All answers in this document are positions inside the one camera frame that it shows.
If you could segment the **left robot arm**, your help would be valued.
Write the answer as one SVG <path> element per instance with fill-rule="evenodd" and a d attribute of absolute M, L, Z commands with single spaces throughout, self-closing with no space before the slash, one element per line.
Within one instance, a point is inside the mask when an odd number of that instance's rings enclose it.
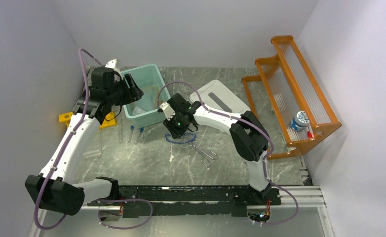
<path fill-rule="evenodd" d="M 99 67 L 91 74 L 76 102 L 67 132 L 57 150 L 40 171 L 29 175 L 25 187 L 35 203 L 34 217 L 39 209 L 73 216 L 84 204 L 101 199 L 114 205 L 120 199 L 118 181 L 99 177 L 90 182 L 75 184 L 76 168 L 92 137 L 113 106 L 130 104 L 144 95 L 130 73 Z"/>

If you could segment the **orange wooden rack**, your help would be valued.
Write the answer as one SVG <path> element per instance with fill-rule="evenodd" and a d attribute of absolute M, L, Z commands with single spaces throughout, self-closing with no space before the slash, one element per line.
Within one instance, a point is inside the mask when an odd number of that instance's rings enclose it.
<path fill-rule="evenodd" d="M 253 113 L 257 113 L 251 94 L 251 84 L 264 85 L 282 132 L 286 152 L 272 153 L 269 159 L 298 157 L 307 154 L 342 124 L 335 115 L 292 36 L 274 36 L 276 50 L 272 57 L 258 58 L 258 75 L 241 79 Z M 290 127 L 293 116 L 306 112 L 309 126 L 303 131 Z"/>

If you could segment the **yellow test tube rack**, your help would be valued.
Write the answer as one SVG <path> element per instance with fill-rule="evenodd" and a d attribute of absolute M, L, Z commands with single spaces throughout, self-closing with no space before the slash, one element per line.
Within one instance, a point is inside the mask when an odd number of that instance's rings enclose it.
<path fill-rule="evenodd" d="M 60 123 L 65 124 L 68 127 L 70 125 L 72 115 L 73 115 L 72 112 L 60 114 L 58 116 L 58 121 Z M 101 130 L 101 129 L 105 129 L 116 125 L 117 125 L 116 114 L 114 112 L 110 112 L 109 114 L 106 115 L 106 118 L 103 121 L 103 123 L 100 125 L 99 129 Z"/>

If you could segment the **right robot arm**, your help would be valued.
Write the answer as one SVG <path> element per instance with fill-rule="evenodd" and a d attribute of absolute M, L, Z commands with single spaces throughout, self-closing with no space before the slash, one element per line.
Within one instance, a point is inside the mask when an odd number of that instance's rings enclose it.
<path fill-rule="evenodd" d="M 248 167 L 251 200 L 263 204 L 269 198 L 271 184 L 264 161 L 268 156 L 270 137 L 251 111 L 228 113 L 201 101 L 190 103 L 177 93 L 161 103 L 158 112 L 164 114 L 163 124 L 174 139 L 184 136 L 191 126 L 198 128 L 200 125 L 230 135 L 235 150 Z"/>

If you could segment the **amber rubber tube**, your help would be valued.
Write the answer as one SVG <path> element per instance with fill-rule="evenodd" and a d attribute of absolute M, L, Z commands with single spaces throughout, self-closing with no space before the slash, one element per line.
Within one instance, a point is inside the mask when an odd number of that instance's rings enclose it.
<path fill-rule="evenodd" d="M 158 87 L 154 85 L 145 86 L 142 88 L 142 91 L 144 93 L 142 99 L 150 101 L 151 103 L 156 103 L 159 89 Z"/>

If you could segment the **small white plastic bag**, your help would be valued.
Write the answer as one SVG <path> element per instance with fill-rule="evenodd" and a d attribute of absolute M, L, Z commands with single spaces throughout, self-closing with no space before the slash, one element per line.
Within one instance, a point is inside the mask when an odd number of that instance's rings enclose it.
<path fill-rule="evenodd" d="M 134 109 L 133 109 L 133 112 L 132 112 L 132 116 L 140 116 L 140 115 L 143 115 L 145 114 L 147 111 L 138 107 L 138 106 L 135 106 Z"/>

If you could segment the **blue safety goggles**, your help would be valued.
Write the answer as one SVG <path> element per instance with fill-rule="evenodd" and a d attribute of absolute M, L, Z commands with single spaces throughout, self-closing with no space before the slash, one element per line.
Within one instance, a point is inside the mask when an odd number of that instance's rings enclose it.
<path fill-rule="evenodd" d="M 193 143 L 197 135 L 195 133 L 186 133 L 181 138 L 173 138 L 171 134 L 164 135 L 165 140 L 171 144 L 189 144 Z"/>

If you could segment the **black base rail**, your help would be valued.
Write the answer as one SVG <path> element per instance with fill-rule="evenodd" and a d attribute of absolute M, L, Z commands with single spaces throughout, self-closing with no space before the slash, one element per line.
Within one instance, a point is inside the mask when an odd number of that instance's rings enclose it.
<path fill-rule="evenodd" d="M 315 186 L 272 187 L 266 195 L 247 185 L 232 186 L 120 186 L 109 197 L 84 198 L 82 190 L 49 195 L 40 207 L 73 216 L 81 209 L 102 210 L 122 218 L 141 216 L 219 215 L 267 219 L 276 208 L 325 207 Z"/>

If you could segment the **white blue bottle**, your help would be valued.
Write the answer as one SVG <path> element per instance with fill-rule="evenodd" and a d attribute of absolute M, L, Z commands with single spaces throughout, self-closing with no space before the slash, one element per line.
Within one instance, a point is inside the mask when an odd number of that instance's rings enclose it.
<path fill-rule="evenodd" d="M 290 121 L 289 127 L 296 132 L 305 130 L 310 125 L 306 111 L 298 111 Z"/>

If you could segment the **teal plastic bin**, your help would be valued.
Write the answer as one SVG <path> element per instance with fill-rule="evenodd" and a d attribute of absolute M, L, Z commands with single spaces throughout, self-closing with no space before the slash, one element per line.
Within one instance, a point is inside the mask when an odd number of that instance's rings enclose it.
<path fill-rule="evenodd" d="M 142 128 L 163 122 L 165 115 L 157 111 L 158 105 L 167 102 L 170 95 L 162 75 L 155 64 L 148 64 L 121 71 L 122 75 L 131 74 L 137 86 L 143 91 L 142 98 L 124 105 L 126 118 L 136 128 Z"/>

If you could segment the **blue capped test tube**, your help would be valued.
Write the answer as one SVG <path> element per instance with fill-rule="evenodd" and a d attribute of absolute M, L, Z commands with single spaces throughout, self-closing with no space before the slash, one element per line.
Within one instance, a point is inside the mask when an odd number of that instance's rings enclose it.
<path fill-rule="evenodd" d="M 133 141 L 133 134 L 134 134 L 135 127 L 133 125 L 130 126 L 130 133 L 128 135 L 128 143 Z"/>
<path fill-rule="evenodd" d="M 136 139 L 134 140 L 134 144 L 137 145 L 139 143 L 139 140 L 141 139 L 142 135 L 143 135 L 143 132 L 144 132 L 144 128 L 141 127 L 139 129 L 139 133 L 138 135 L 136 136 Z"/>

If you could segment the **white bin lid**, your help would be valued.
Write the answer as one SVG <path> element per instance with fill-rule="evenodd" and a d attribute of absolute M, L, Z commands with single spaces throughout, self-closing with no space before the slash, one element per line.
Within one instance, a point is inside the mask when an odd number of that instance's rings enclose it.
<path fill-rule="evenodd" d="M 237 114 L 250 111 L 250 107 L 219 80 L 212 80 L 197 91 L 208 108 Z"/>

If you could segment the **metal scissors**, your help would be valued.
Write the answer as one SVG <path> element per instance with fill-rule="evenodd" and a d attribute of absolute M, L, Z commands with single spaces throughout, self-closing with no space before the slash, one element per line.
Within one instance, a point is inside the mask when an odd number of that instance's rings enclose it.
<path fill-rule="evenodd" d="M 201 155 L 201 160 L 200 162 L 202 163 L 202 165 L 204 165 L 206 168 L 210 168 L 211 167 L 211 164 L 214 160 L 217 160 L 218 159 L 218 156 L 215 152 L 211 151 L 211 150 L 208 150 L 208 151 L 205 151 L 203 149 L 201 149 L 199 146 L 197 146 L 196 144 L 194 143 L 189 143 L 189 146 L 194 148 L 196 150 L 196 152 L 198 154 Z"/>

